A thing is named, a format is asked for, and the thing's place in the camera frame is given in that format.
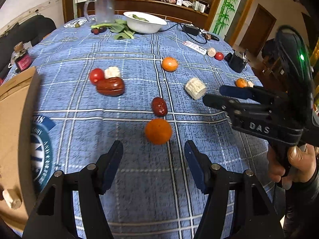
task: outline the red date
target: red date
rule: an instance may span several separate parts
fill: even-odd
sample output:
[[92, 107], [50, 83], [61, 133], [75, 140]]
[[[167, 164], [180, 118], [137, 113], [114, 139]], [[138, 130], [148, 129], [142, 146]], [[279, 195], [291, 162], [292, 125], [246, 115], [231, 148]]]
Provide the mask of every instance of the red date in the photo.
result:
[[152, 100], [152, 110], [156, 116], [163, 117], [167, 114], [167, 105], [163, 98], [155, 97]]
[[125, 85], [121, 78], [112, 77], [98, 81], [96, 90], [103, 95], [119, 96], [124, 93]]

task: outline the bamboo wall painting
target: bamboo wall painting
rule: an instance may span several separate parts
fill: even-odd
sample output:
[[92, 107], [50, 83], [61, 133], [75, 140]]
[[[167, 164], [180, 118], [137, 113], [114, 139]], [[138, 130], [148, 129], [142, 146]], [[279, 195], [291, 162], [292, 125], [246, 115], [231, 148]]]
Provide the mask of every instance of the bamboo wall painting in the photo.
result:
[[232, 23], [239, 2], [240, 0], [221, 0], [217, 9], [217, 14], [215, 15], [211, 25], [210, 32], [220, 35], [221, 38], [225, 37], [229, 26]]

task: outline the shiny metal screw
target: shiny metal screw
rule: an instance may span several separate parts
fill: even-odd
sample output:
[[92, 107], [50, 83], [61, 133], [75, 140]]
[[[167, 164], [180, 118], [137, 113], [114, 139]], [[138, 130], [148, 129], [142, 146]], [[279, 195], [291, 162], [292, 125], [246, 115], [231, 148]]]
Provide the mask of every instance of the shiny metal screw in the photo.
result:
[[221, 166], [219, 164], [212, 164], [212, 169], [213, 170], [219, 170]]
[[54, 173], [54, 176], [55, 177], [60, 177], [62, 175], [62, 171], [56, 171], [55, 173]]
[[92, 171], [92, 170], [95, 169], [95, 167], [96, 167], [95, 164], [89, 164], [89, 165], [87, 166], [87, 169], [90, 170], [90, 171]]
[[246, 170], [245, 173], [246, 173], [246, 175], [248, 175], [248, 176], [253, 176], [253, 175], [254, 175], [254, 173], [253, 173], [252, 170]]

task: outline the tangerine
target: tangerine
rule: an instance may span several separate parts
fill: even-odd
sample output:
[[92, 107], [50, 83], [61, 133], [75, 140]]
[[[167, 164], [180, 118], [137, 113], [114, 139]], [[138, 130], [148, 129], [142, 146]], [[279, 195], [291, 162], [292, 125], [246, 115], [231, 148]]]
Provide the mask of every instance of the tangerine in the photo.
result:
[[151, 143], [162, 145], [171, 138], [172, 127], [164, 119], [153, 119], [146, 124], [144, 133]]
[[235, 84], [236, 84], [237, 87], [240, 87], [240, 88], [245, 88], [245, 87], [247, 87], [247, 82], [246, 82], [246, 80], [245, 80], [245, 79], [242, 79], [242, 78], [237, 79], [236, 82], [235, 82]]
[[178, 62], [175, 58], [166, 57], [162, 61], [162, 68], [165, 71], [173, 72], [178, 68]]

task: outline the human hand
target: human hand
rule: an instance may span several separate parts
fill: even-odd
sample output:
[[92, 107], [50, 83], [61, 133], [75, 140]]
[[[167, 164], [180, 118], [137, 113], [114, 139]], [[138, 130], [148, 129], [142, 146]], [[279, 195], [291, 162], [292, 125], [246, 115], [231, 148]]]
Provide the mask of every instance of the human hand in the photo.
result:
[[292, 182], [309, 181], [316, 170], [316, 155], [318, 152], [318, 148], [315, 149], [312, 145], [307, 145], [305, 152], [301, 151], [297, 146], [289, 148], [287, 153], [288, 161], [296, 170], [289, 172], [288, 176], [282, 177], [285, 174], [285, 169], [278, 163], [275, 151], [268, 145], [269, 178], [276, 183], [282, 180], [282, 187], [286, 190], [290, 189]]

